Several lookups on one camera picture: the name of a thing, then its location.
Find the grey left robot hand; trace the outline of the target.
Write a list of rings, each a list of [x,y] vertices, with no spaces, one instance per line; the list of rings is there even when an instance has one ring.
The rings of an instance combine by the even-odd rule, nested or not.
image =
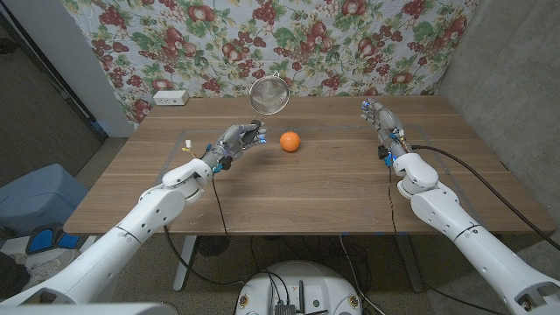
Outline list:
[[[213,172],[228,170],[244,151],[259,144],[266,144],[266,132],[267,129],[257,120],[249,124],[232,125],[219,137],[215,146],[206,150],[201,160]]]

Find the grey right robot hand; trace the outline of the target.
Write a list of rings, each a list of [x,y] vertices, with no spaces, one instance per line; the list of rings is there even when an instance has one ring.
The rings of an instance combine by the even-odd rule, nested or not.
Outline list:
[[[371,123],[380,141],[378,157],[391,165],[397,158],[411,152],[401,120],[380,102],[370,99],[361,104],[361,118]]]

